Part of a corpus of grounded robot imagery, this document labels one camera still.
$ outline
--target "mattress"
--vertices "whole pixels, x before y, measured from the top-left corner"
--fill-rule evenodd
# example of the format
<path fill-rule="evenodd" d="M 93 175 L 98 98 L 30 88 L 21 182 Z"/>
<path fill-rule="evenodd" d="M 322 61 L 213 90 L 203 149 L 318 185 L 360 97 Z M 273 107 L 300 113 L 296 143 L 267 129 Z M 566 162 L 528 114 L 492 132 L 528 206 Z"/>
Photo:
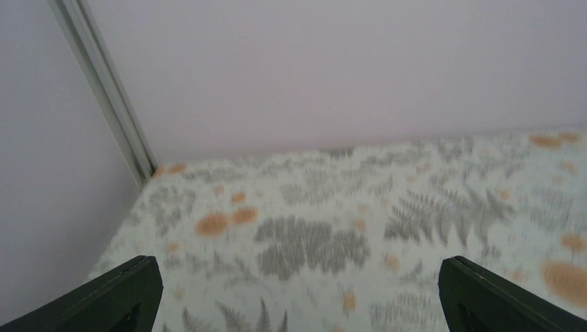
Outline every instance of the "mattress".
<path fill-rule="evenodd" d="M 166 165 L 89 279 L 155 256 L 154 331 L 447 331 L 462 255 L 585 318 L 586 129 Z"/>

